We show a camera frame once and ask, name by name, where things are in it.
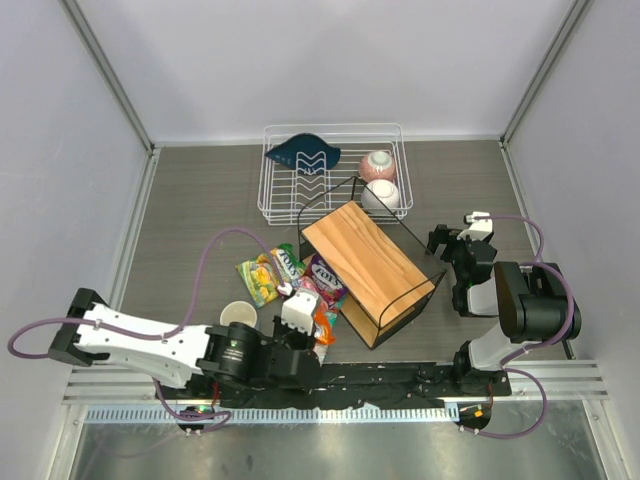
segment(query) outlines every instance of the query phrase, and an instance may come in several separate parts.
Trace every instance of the pink floral bowl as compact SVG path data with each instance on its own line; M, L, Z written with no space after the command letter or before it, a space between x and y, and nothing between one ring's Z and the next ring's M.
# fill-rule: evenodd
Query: pink floral bowl
M383 150L370 152L364 156L358 169L365 182L373 180L389 180L396 178L396 162L391 155Z

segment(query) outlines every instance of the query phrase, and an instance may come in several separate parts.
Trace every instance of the wire dish rack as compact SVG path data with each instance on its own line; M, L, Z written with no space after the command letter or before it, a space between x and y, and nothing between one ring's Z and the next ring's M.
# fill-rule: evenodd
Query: wire dish rack
M270 149L299 133L313 133L328 144L339 147L341 155L338 164L331 170L322 168L323 162L326 165L326 158L322 154L317 155L311 159L312 166L314 170L322 173L310 175L310 159L302 152L298 154L295 170L265 157L265 153ZM413 206L413 194L402 128L395 123L271 125L265 128L258 208L269 225L296 225L298 212L306 206L301 214L300 223L308 225L352 198L362 205L360 196L365 187L359 182L355 191L352 190L351 182L347 182L324 198L322 195L345 180L358 176L360 161L367 153L375 150L386 151L396 161L397 174L394 183L400 194L400 204L398 208L393 209L395 216L382 209L380 213L370 212L369 216L379 224L397 223Z

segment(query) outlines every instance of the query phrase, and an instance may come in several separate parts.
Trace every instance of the snack bag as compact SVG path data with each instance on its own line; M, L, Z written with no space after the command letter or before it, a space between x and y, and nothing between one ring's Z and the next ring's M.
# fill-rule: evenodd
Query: snack bag
M338 312L347 298L346 288L341 298L329 303L325 297L322 296L321 289L310 277L304 275L300 279L300 286L320 293L320 305L313 319L317 327L315 331L316 344L313 347L313 351L318 355L318 360L320 361L320 365L322 365L327 356L329 345L336 341L336 338L333 336L333 327L338 319Z
M277 248L271 250L271 255L273 255L273 259L276 262L273 266L278 269L282 280L290 283L294 289L300 287L300 277L302 277L304 273L305 266L304 263L299 262L294 255L293 246L290 243L278 245ZM256 262L270 263L266 253L260 254L258 258L256 258Z
M266 253L258 255L254 260L236 265L236 270L247 285L256 307L261 308L275 300L280 295L278 276L273 271L278 269L282 280L290 283L294 288L300 286L300 278L304 272L304 264L300 263L293 254L293 247L288 243L278 245L271 250L276 265L272 266Z
M311 258L304 274L313 280L318 293L329 305L334 304L347 293L347 288L317 253Z
M263 307L278 298L279 293L273 280L273 270L268 262L258 263L255 260L247 260L236 265L236 270L247 285L256 307Z

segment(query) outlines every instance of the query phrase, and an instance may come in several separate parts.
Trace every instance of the bowl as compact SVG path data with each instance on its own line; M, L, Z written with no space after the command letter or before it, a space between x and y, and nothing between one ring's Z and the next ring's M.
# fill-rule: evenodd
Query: bowl
M384 206L393 211L400 207L400 192L398 187L389 180L378 179L367 184L360 197L360 202L362 207L369 212L381 213L380 210L386 212Z
M373 180L389 180L396 178L396 162L389 153L384 150L367 153L360 162L358 169L365 182Z

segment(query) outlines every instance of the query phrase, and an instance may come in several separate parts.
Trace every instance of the gray floor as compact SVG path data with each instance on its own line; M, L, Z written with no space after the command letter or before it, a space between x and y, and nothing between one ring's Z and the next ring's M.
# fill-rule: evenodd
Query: gray floor
M229 226L245 226L269 245L297 245L295 227L270 227L256 206L261 146L166 148L158 170L134 257L122 310L178 323L191 299L193 278L203 247ZM517 213L518 205L495 141L416 142L406 144L414 207L406 224L426 242L438 223L458 226L474 210ZM499 260L531 259L525 228L518 222L495 224L492 244ZM234 300L250 297L234 266L253 258L249 239L229 237L210 258L200 290L195 321L212 323ZM453 273L446 275L420 317L374 351L344 319L328 362L450 361L465 340L484 334L495 320L460 318L451 308ZM259 310L262 328L279 302ZM528 359L563 358L561 347L534 352Z
M493 409L490 430L515 432L533 423L540 404L497 403ZM70 478L606 478L580 401L550 402L544 425L510 441L461 434L452 423L256 425L171 439L177 431L175 425L89 425ZM117 458L96 448L97 442L104 442L109 452L134 458Z

